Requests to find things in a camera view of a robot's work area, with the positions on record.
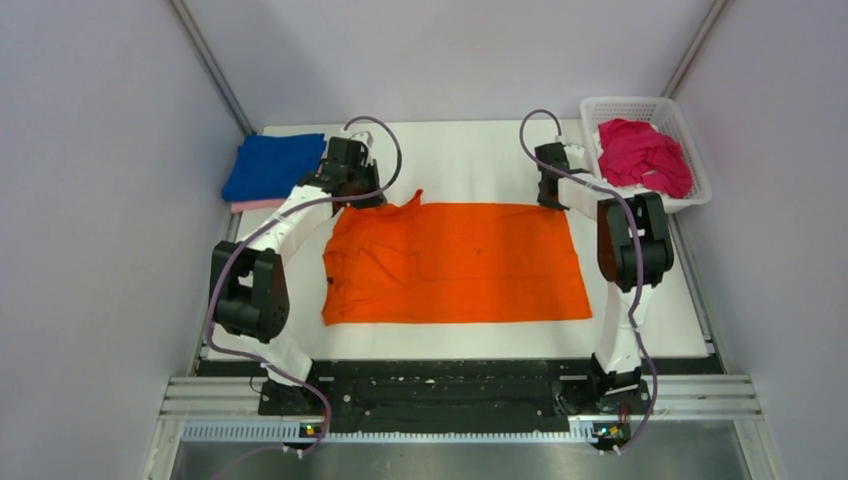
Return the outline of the orange t-shirt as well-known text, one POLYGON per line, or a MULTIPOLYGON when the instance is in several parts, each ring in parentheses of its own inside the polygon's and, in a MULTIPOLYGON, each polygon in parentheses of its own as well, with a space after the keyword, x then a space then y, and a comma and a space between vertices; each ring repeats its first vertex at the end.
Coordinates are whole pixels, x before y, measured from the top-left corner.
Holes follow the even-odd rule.
POLYGON ((589 319, 566 215, 536 205, 346 208, 323 253, 326 325, 589 319))

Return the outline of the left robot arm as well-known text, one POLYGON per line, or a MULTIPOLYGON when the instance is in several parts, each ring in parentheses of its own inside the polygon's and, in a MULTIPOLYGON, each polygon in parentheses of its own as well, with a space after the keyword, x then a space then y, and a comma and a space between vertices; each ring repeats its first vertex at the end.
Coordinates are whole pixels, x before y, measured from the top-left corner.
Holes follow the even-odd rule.
POLYGON ((206 344, 264 367, 286 413, 328 418, 330 403, 308 378, 311 359, 286 329, 284 266, 339 208, 384 203, 372 143, 367 132, 330 138, 317 169, 298 180, 267 220, 237 242, 219 242, 212 253, 206 344))

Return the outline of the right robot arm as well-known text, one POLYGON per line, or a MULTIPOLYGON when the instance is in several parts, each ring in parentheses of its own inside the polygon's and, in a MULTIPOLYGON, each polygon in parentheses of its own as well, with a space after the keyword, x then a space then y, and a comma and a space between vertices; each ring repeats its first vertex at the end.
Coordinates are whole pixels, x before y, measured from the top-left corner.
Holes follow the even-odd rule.
POLYGON ((674 264, 663 200, 655 192, 624 196, 592 183, 586 170, 571 167, 560 142, 535 147, 531 157, 541 174, 538 203, 578 210, 597 227, 596 258, 607 300, 581 403, 612 412, 648 401, 642 376, 652 362, 641 328, 654 291, 674 264))

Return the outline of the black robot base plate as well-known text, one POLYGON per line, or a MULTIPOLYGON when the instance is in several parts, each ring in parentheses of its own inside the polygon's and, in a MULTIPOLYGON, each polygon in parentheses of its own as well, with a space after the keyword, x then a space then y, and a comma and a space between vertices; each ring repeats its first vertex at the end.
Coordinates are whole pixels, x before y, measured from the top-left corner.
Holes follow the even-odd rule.
MULTIPOLYGON (((516 405, 521 400, 551 390, 557 410, 568 415, 601 412, 582 405, 589 363, 586 360, 483 360, 483 361, 318 361, 307 377, 333 407, 340 405, 343 393, 364 396, 367 402, 388 406, 470 406, 492 402, 516 405)), ((701 400, 700 387, 709 375, 719 372, 712 359, 661 360, 659 376, 642 377, 650 395, 641 401, 646 413, 661 409, 674 400, 701 400)), ((255 361, 203 360, 196 370, 199 377, 239 377, 259 385, 266 400, 263 415, 286 413, 280 394, 272 394, 268 372, 255 361)))

